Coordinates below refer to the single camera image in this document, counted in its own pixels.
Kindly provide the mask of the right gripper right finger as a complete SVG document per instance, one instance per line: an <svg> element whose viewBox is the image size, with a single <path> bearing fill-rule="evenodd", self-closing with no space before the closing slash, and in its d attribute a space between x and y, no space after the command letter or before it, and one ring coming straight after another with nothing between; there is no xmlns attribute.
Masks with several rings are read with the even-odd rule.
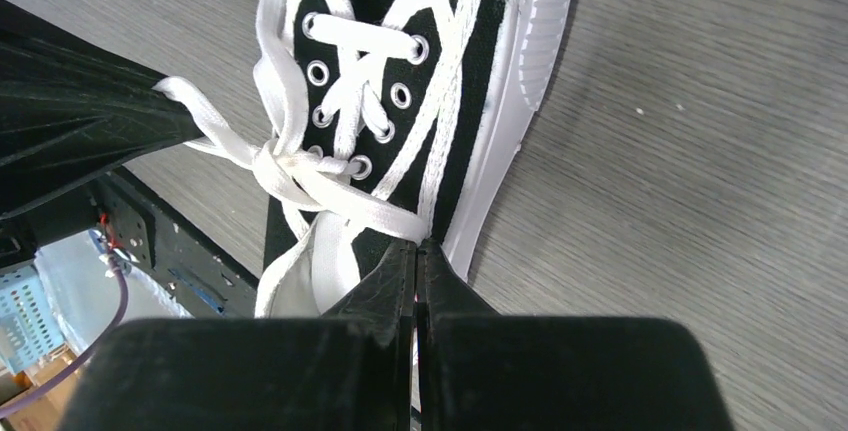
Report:
<svg viewBox="0 0 848 431"><path fill-rule="evenodd" d="M416 256L427 430L729 430L708 359L657 317L506 315L452 269Z"/></svg>

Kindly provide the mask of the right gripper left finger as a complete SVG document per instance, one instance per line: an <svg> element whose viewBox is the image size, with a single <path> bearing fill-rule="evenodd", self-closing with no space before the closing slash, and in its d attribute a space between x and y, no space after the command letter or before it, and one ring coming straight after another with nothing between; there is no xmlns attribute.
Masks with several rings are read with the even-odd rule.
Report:
<svg viewBox="0 0 848 431"><path fill-rule="evenodd" d="M63 430L407 430L413 244L314 318L146 319L96 348Z"/></svg>

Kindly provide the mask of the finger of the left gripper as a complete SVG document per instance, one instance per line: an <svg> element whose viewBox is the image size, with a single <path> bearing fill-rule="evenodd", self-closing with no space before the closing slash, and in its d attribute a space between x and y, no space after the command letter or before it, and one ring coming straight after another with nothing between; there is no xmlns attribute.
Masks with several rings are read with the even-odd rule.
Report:
<svg viewBox="0 0 848 431"><path fill-rule="evenodd" d="M21 215L137 157L199 138L182 106L1 110L1 218Z"/></svg>
<svg viewBox="0 0 848 431"><path fill-rule="evenodd" d="M173 143L163 74L1 3L1 164L123 162Z"/></svg>

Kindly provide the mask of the black white sneaker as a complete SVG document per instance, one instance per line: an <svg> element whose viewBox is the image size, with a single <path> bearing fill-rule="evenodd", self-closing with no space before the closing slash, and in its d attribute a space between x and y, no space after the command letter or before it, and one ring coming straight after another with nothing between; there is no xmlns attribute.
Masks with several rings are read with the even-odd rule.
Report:
<svg viewBox="0 0 848 431"><path fill-rule="evenodd" d="M553 75L571 0L259 0L254 145L192 83L159 81L269 197L258 317L317 316L396 240L466 277Z"/></svg>

